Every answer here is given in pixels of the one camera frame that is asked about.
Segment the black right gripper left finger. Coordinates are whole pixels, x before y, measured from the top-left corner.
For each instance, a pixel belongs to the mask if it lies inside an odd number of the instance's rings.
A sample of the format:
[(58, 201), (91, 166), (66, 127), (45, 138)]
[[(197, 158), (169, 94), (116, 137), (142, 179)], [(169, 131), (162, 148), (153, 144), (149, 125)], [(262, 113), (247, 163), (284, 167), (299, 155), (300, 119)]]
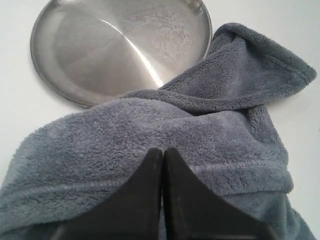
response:
[(151, 148), (133, 175), (108, 199), (62, 223), (53, 240), (156, 240), (163, 153)]

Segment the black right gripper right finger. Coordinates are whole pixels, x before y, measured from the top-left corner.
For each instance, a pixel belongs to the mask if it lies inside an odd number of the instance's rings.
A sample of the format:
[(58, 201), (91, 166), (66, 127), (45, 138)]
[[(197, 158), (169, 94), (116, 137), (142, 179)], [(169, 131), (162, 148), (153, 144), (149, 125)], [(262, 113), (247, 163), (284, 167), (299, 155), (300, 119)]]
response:
[(175, 148), (164, 152), (162, 177), (166, 237), (169, 240), (270, 240), (265, 223), (213, 193)]

